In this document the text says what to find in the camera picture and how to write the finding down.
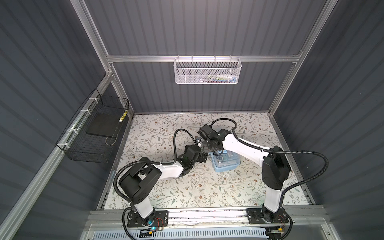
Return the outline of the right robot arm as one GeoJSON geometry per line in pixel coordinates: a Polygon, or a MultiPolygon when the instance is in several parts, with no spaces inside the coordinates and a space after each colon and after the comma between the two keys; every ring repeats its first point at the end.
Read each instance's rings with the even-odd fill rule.
{"type": "Polygon", "coordinates": [[[218,132],[204,125],[198,130],[202,138],[202,150],[213,153],[222,150],[241,155],[262,168],[262,181],[266,185],[263,210],[277,213],[281,208],[283,185],[291,172],[291,166],[282,149],[275,146],[272,149],[255,145],[243,140],[235,133],[221,129],[218,132]]]}

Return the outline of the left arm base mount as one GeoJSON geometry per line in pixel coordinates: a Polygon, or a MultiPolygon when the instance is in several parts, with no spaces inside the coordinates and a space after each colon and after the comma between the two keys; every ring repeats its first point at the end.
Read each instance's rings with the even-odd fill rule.
{"type": "Polygon", "coordinates": [[[139,213],[130,211],[125,217],[129,228],[139,227],[166,227],[168,225],[169,211],[154,210],[148,217],[142,218],[139,213]]]}

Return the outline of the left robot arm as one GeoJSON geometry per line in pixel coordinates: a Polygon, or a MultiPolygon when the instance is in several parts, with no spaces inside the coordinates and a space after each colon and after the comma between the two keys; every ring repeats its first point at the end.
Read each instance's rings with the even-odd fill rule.
{"type": "Polygon", "coordinates": [[[198,145],[185,146],[184,154],[173,162],[154,162],[143,157],[122,167],[115,175],[115,192],[129,202],[142,221],[149,224],[155,217],[155,208],[149,194],[159,180],[181,178],[190,173],[196,163],[205,163],[208,153],[198,145]]]}

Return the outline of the blue plastic tool box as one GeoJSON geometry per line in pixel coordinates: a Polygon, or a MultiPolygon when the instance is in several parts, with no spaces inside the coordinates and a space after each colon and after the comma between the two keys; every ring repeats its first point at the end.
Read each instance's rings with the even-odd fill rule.
{"type": "Polygon", "coordinates": [[[221,155],[219,152],[210,153],[215,172],[221,173],[236,169],[241,164],[238,154],[224,150],[221,155]]]}

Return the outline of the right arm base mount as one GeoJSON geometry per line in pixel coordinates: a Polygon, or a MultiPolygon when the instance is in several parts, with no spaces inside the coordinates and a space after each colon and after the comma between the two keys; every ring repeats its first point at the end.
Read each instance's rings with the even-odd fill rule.
{"type": "Polygon", "coordinates": [[[270,210],[261,208],[247,208],[247,218],[250,224],[283,224],[289,222],[288,216],[279,208],[277,212],[273,213],[270,210]]]}

